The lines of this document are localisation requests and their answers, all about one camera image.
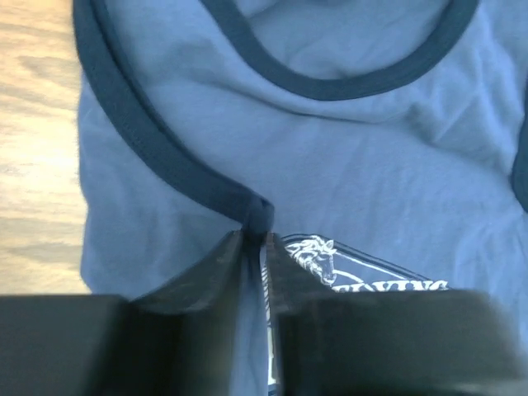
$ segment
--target wooden table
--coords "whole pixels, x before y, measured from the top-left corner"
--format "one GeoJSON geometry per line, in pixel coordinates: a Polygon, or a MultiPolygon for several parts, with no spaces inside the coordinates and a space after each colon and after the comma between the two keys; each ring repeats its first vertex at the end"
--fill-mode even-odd
{"type": "Polygon", "coordinates": [[[0,294],[86,292],[71,0],[0,0],[0,294]]]}

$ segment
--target white lion illustration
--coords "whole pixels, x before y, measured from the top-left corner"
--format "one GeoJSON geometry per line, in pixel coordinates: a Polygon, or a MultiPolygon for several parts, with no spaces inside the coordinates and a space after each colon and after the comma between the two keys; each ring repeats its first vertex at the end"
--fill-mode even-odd
{"type": "Polygon", "coordinates": [[[288,253],[307,271],[316,275],[325,285],[332,285],[337,278],[334,271],[333,241],[312,235],[300,242],[286,246],[288,253]]]}

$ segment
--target wood grain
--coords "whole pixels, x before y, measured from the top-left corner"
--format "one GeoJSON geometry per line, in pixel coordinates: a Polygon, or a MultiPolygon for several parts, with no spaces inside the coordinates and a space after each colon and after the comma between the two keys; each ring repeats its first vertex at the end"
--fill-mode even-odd
{"type": "Polygon", "coordinates": [[[0,53],[0,294],[86,292],[71,0],[0,0],[0,53]]]}

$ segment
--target clothing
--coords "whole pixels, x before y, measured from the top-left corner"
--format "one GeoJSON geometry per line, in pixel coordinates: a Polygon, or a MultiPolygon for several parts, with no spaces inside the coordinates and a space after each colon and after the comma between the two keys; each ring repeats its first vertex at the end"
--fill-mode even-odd
{"type": "MultiPolygon", "coordinates": [[[[258,212],[335,291],[483,290],[528,345],[526,15],[523,0],[75,0],[83,279],[137,298],[258,212]]],[[[273,383],[253,270],[233,396],[273,383]]]]}

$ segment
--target printed logo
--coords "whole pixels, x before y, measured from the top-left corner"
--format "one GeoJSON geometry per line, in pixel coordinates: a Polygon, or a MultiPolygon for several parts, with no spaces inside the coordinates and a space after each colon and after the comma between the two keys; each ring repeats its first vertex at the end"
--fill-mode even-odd
{"type": "MultiPolygon", "coordinates": [[[[430,280],[401,266],[380,260],[347,245],[319,235],[290,235],[283,238],[285,248],[301,267],[336,292],[384,292],[405,290],[448,290],[445,280],[430,280]]],[[[268,320],[268,384],[276,384],[271,339],[267,270],[262,268],[262,283],[268,320]]]]}

